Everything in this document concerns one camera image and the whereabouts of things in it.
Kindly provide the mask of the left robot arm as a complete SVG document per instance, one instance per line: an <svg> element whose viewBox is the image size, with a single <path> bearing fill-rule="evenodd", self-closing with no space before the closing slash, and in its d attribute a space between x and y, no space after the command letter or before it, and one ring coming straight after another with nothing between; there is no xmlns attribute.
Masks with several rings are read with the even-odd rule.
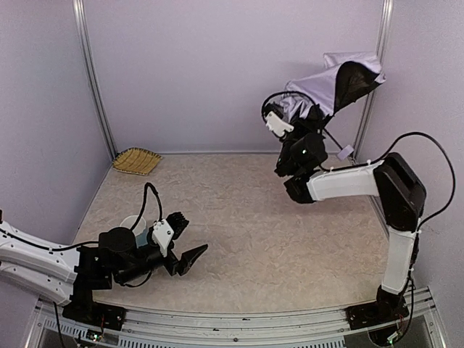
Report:
<svg viewBox="0 0 464 348"><path fill-rule="evenodd" d="M61 246L1 222L1 274L62 308L64 318L119 331L126 309L94 301L93 292L113 284L133 288L139 277L157 268L183 276L207 251L206 244L176 257L174 242L189 224L181 212L154 223L139 246L124 225L99 234L95 241Z"/></svg>

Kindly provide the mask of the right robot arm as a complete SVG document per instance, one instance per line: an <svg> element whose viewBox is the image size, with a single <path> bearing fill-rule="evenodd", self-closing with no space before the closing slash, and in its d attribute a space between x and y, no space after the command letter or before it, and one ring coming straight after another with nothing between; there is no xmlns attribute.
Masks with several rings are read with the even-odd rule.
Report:
<svg viewBox="0 0 464 348"><path fill-rule="evenodd" d="M264 107L263 120L283 146L275 173L287 177L284 186L299 204L346 196L376 196L381 201L389 231L386 270L376 300L346 309L352 330L376 326L406 317L404 293L418 254L419 222L426 189L404 158L389 152L362 165L323 170L327 160L324 137L312 126L298 130L283 120L276 104Z"/></svg>

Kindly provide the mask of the lilac folding umbrella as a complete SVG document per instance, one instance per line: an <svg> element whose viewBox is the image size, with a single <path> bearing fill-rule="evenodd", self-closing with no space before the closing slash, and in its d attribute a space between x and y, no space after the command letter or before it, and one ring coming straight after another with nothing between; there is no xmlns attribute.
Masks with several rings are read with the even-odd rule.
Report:
<svg viewBox="0 0 464 348"><path fill-rule="evenodd" d="M374 89L386 81L384 69L373 52L325 53L323 58L323 71L290 80L284 90L275 92L264 100L261 106L263 121L264 107L267 104L277 104L285 114L284 120L289 124L291 116L300 104L304 108L319 104L326 116L327 126L337 112L369 94L368 74L373 74ZM325 138L325 128L315 134ZM296 142L282 143L279 165L290 158L290 147Z"/></svg>

